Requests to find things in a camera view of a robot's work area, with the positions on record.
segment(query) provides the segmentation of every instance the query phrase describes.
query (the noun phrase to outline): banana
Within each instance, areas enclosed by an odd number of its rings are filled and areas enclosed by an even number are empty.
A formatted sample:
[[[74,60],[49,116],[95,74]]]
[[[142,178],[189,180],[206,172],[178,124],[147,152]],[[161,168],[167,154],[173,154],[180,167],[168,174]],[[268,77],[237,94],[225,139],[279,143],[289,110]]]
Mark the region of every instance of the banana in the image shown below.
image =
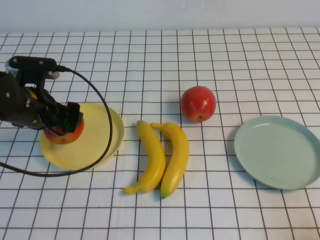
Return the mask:
[[[138,135],[146,149],[147,167],[134,186],[124,189],[125,194],[147,193],[160,183],[166,168],[163,146],[152,127],[143,120],[136,122]]]
[[[150,126],[162,131],[172,144],[171,159],[160,187],[160,196],[165,199],[174,193],[185,173],[189,159],[189,141],[183,129],[173,122],[152,122]]]

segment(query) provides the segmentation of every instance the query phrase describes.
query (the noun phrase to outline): white background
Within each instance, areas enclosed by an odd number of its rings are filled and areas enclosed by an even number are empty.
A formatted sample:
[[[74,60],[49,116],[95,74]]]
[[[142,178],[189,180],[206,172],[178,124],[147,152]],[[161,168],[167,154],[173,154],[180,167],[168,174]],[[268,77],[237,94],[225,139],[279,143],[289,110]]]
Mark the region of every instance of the white background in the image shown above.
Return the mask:
[[[313,27],[319,0],[0,0],[0,32]]]

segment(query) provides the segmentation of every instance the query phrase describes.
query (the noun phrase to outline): screw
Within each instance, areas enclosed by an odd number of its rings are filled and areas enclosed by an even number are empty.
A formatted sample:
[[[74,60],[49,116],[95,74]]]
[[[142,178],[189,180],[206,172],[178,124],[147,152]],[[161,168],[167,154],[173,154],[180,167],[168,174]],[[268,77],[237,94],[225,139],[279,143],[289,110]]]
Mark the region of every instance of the screw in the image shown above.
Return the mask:
[[[30,101],[30,99],[28,99],[28,100],[26,101],[26,103],[25,103],[25,107],[26,107],[27,109],[30,107],[30,103],[31,103],[31,101]]]

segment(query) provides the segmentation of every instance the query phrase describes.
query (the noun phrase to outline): red apple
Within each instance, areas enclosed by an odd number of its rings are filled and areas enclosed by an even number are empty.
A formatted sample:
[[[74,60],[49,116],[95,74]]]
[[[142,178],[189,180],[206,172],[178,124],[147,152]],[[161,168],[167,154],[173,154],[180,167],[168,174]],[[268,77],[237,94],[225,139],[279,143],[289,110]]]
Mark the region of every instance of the red apple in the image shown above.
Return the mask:
[[[54,144],[70,144],[77,140],[85,127],[85,120],[82,118],[82,123],[75,129],[74,132],[67,132],[64,136],[57,136],[54,133],[50,132],[48,129],[44,129],[43,133],[46,138]],[[61,127],[56,127],[55,130],[62,132]]]
[[[181,96],[181,110],[191,122],[203,122],[212,117],[216,110],[216,97],[205,86],[194,86]]]

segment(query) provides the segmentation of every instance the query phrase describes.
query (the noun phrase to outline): black cable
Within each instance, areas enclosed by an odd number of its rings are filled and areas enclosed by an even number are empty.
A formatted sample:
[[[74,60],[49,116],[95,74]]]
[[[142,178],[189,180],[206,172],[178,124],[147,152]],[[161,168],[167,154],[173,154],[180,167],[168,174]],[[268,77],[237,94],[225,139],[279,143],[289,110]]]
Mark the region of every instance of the black cable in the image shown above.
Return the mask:
[[[109,117],[109,124],[110,124],[110,135],[109,135],[109,141],[108,144],[103,152],[103,154],[98,158],[98,160],[96,160],[95,162],[91,163],[89,166],[86,166],[84,168],[78,169],[78,170],[73,170],[73,171],[67,171],[67,172],[62,172],[62,173],[39,173],[39,172],[33,172],[33,171],[28,171],[28,170],[23,170],[11,165],[8,165],[4,162],[0,162],[0,166],[6,169],[10,169],[13,170],[15,172],[18,173],[22,173],[22,174],[26,174],[26,175],[31,175],[31,176],[35,176],[35,177],[46,177],[46,178],[51,178],[51,177],[63,177],[63,176],[69,176],[69,175],[73,175],[73,174],[77,174],[80,172],[84,172],[85,170],[88,170],[90,168],[92,168],[93,166],[95,166],[96,164],[98,164],[103,158],[104,156],[107,154],[107,152],[109,151],[110,145],[111,145],[111,141],[112,141],[112,135],[113,135],[113,125],[112,125],[112,119],[111,119],[111,113],[109,110],[109,107],[104,99],[104,97],[101,95],[101,93],[98,91],[98,89],[88,80],[86,79],[83,75],[81,75],[80,73],[67,68],[65,66],[57,66],[56,68],[57,72],[70,72],[73,73],[77,76],[79,76],[80,78],[82,78],[87,84],[89,84],[90,87],[93,88],[93,90],[98,94],[98,96],[100,97],[100,99],[102,100],[102,103],[106,109],[106,112],[108,114]]]

